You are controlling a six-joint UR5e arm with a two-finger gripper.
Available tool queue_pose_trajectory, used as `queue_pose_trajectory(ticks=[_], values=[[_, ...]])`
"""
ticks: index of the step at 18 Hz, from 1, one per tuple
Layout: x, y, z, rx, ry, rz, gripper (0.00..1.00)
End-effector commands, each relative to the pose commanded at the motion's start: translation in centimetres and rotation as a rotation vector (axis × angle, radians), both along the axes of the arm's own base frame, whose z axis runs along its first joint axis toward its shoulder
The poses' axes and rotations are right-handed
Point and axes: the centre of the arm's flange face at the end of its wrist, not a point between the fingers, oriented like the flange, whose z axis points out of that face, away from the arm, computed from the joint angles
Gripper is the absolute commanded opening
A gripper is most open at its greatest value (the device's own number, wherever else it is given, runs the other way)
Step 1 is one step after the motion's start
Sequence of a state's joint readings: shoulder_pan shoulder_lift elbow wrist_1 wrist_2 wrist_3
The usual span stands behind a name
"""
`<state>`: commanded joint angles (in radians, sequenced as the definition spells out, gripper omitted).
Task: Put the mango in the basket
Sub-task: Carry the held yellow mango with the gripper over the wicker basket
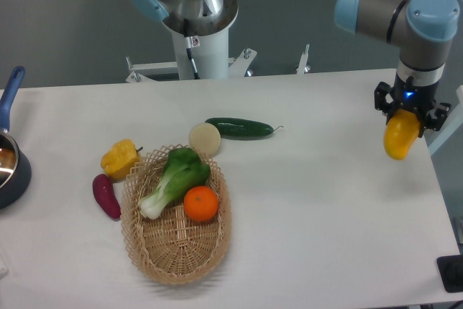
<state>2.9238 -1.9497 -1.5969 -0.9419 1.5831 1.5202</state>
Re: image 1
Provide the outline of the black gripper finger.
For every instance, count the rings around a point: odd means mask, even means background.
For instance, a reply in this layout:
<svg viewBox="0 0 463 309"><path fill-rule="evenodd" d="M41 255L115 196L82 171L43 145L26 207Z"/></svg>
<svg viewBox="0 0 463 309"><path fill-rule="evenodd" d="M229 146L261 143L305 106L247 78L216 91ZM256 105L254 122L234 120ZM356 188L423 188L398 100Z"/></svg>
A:
<svg viewBox="0 0 463 309"><path fill-rule="evenodd" d="M451 111L450 103L439 103L437 107L428 111L421 121L421 130L419 137L423 137L426 130L438 132L448 118Z"/></svg>
<svg viewBox="0 0 463 309"><path fill-rule="evenodd" d="M374 90L374 107L386 118L386 124L397 111L397 102L394 88L386 82L379 82Z"/></svg>

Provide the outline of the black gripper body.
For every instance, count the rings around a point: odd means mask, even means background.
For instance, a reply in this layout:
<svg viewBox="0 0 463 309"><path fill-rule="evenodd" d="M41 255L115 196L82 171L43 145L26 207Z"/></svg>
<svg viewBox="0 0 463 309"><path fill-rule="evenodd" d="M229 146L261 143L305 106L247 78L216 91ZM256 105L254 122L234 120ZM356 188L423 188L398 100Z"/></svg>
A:
<svg viewBox="0 0 463 309"><path fill-rule="evenodd" d="M390 101L386 114L394 115L398 109L426 115L436 105L435 94L439 82L431 85L417 85L414 77L407 77L403 81L398 75L395 76L394 84L388 86L387 94Z"/></svg>

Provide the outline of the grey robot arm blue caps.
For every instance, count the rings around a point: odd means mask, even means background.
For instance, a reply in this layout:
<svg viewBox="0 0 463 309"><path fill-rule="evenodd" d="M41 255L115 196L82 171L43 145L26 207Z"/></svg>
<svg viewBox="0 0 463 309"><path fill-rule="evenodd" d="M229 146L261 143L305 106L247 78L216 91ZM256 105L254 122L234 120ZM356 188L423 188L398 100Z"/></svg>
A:
<svg viewBox="0 0 463 309"><path fill-rule="evenodd" d="M451 108L435 94L456 35L457 0L336 0L334 22L399 48L394 84L380 82L375 108L391 121L405 110L418 120L418 134L439 131Z"/></svg>

